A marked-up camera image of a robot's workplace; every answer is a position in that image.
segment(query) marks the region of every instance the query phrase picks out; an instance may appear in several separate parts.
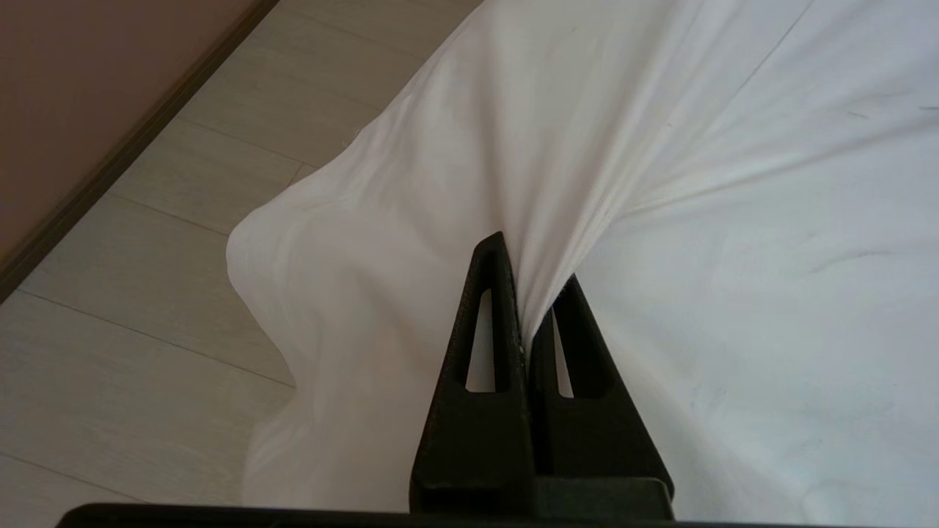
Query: white cloth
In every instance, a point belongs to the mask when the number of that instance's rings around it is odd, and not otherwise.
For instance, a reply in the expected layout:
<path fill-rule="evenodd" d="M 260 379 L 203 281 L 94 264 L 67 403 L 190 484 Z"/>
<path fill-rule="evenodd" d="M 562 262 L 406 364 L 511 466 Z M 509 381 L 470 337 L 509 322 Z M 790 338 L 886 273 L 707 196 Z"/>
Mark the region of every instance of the white cloth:
<path fill-rule="evenodd" d="M 232 284 L 297 382 L 251 505 L 402 511 L 473 246 L 577 276 L 687 520 L 939 523 L 939 4 L 489 0 Z"/>

